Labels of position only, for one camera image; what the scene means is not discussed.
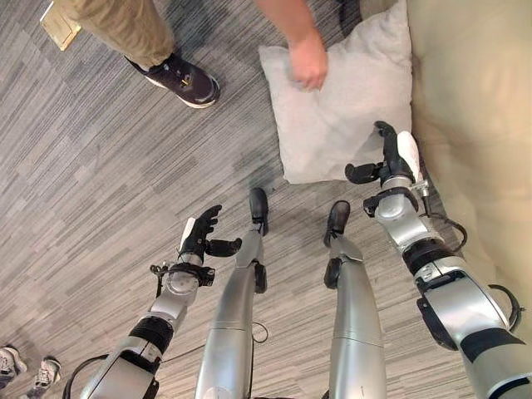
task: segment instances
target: sneaker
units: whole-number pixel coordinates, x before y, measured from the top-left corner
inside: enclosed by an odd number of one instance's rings
[[[212,106],[219,98],[218,82],[201,68],[174,53],[149,71],[143,70],[132,61],[130,63],[154,85],[173,91],[192,108]]]
[[[61,379],[59,370],[61,370],[61,363],[56,358],[47,356],[42,359],[41,368],[39,368],[35,376],[33,390],[45,391],[51,385],[58,382]]]
[[[4,348],[0,348],[0,376],[15,377],[17,371],[15,370],[15,359],[10,352]]]
[[[11,364],[11,360],[9,360],[9,358],[12,359],[12,365],[14,367],[13,369],[16,374],[20,374],[22,372],[27,371],[27,365],[25,362],[22,361],[22,359],[20,358],[20,353],[15,347],[0,348],[0,362],[2,362],[2,371],[4,370],[4,362]]]

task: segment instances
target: black cable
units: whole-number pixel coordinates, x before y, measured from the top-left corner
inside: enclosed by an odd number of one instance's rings
[[[200,350],[202,347],[205,347],[205,345],[199,345],[198,347],[195,347],[194,349],[190,349],[188,352],[181,353],[180,355],[171,357],[170,359],[166,359],[163,362],[161,362],[160,364],[167,363],[167,362],[172,362],[173,360],[179,359],[179,358],[184,357],[186,355],[190,355],[191,353],[194,353],[194,352]]]
[[[251,336],[253,337],[254,342],[256,342],[256,343],[265,343],[266,341],[268,341],[269,331],[266,328],[266,326],[264,326],[262,323],[259,323],[259,322],[253,322],[253,324],[257,324],[258,326],[262,327],[263,330],[266,332],[266,337],[264,339],[261,339],[260,341],[258,339],[256,339],[253,334],[251,334]]]
[[[96,362],[98,360],[104,360],[109,356],[109,354],[100,355],[96,357],[91,357],[90,359],[86,359],[82,364],[80,364],[74,372],[70,375],[68,378],[68,381],[66,381],[66,385],[63,389],[62,399],[71,399],[70,394],[72,390],[72,383],[74,382],[74,378],[76,377],[76,374],[83,370],[85,367],[87,367],[89,364]]]
[[[510,304],[512,307],[512,311],[510,313],[510,316],[508,317],[508,324],[510,325],[510,332],[513,333],[520,325],[522,312],[524,312],[526,309],[521,307],[515,295],[504,285],[490,284],[488,285],[488,287],[492,289],[498,289],[499,291],[502,291],[503,293],[508,295],[508,299],[510,300]]]
[[[421,217],[426,216],[429,219],[434,218],[434,219],[442,220],[444,223],[449,224],[451,227],[454,227],[455,229],[460,231],[462,234],[462,240],[460,244],[456,248],[452,249],[451,251],[456,253],[460,251],[462,248],[464,248],[464,245],[467,244],[467,239],[468,239],[466,228],[462,226],[460,223],[455,222],[453,219],[448,218],[444,214],[438,214],[437,212],[432,212],[431,205],[429,204],[429,197],[427,195],[422,196],[421,199],[423,200],[423,205],[425,207],[425,213],[422,214]]]
[[[255,336],[252,334],[254,342],[256,342],[256,343],[264,343],[264,342],[268,341],[269,331],[266,328],[266,326],[264,326],[262,323],[259,323],[259,322],[253,322],[253,324],[257,324],[258,326],[260,326],[264,330],[264,332],[266,333],[266,337],[264,339],[261,339],[261,340],[256,339]],[[167,363],[167,362],[173,362],[174,360],[180,359],[182,357],[185,357],[187,355],[190,355],[191,353],[194,353],[194,352],[200,350],[202,347],[205,347],[205,345],[199,345],[198,347],[190,349],[189,351],[181,353],[180,355],[171,357],[170,359],[166,359],[163,362],[161,362],[160,364]]]

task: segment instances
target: cushion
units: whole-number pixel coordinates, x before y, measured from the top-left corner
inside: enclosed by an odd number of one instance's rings
[[[343,180],[347,163],[382,160],[373,123],[411,129],[411,43],[406,0],[355,27],[328,50],[321,91],[291,78],[288,50],[260,47],[277,122],[284,178],[290,183]]]

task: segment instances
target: white shoe sole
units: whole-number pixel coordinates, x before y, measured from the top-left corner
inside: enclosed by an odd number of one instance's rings
[[[166,86],[163,86],[161,85],[158,81],[154,81],[153,79],[150,79],[148,76],[144,76],[146,79],[148,79],[152,84],[158,86],[158,87],[162,87],[163,89],[166,89],[166,90],[169,90],[168,87]],[[208,102],[206,104],[193,104],[192,102],[188,102],[187,100],[183,100],[181,97],[177,96],[180,100],[182,100],[187,106],[189,106],[190,108],[195,108],[196,110],[201,110],[203,108],[207,108],[209,106],[212,106],[218,99],[216,100],[213,100],[211,102]]]
[[[18,353],[18,350],[17,349],[13,349],[12,347],[5,347],[4,349],[12,354],[13,359],[15,361],[15,366],[17,367],[17,369],[20,372],[27,372],[27,365],[20,358],[20,353]]]

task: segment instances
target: black sneaker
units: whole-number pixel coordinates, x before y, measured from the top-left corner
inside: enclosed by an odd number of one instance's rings
[[[218,100],[218,82],[201,68],[174,53],[162,64],[153,66],[149,71],[143,70],[132,61],[130,63],[154,85],[177,94],[187,106],[206,108]]]

